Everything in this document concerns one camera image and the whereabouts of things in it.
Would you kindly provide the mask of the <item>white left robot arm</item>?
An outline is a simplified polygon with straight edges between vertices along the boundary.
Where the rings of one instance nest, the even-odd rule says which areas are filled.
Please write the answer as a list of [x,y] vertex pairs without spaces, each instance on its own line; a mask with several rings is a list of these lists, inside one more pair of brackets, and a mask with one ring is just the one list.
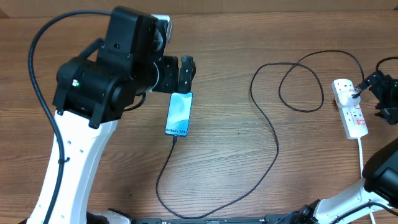
[[170,94],[165,133],[186,136],[195,62],[164,55],[172,35],[166,15],[119,6],[109,12],[106,36],[58,70],[44,108],[54,131],[42,190],[27,223],[132,223],[123,212],[89,212],[88,198],[101,155],[124,112],[148,92]]

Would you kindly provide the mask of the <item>blue Galaxy smartphone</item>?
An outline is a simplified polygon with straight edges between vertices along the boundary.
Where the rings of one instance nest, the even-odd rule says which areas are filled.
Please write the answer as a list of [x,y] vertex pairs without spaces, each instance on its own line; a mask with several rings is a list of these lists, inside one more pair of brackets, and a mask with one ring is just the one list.
[[172,93],[165,124],[165,134],[186,137],[188,135],[193,93]]

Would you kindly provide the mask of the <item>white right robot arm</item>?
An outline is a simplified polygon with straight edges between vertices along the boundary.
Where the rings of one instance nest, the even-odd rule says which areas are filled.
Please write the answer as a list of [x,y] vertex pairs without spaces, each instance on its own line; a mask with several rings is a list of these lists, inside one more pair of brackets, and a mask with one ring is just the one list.
[[[358,86],[347,79],[331,84],[348,139],[359,141],[368,134],[361,111],[359,94],[370,90],[378,99],[377,115],[397,124],[397,80],[376,70]],[[378,150],[361,162],[361,178],[334,197],[303,206],[291,223],[350,223],[378,210],[395,213],[397,209],[397,141]]]

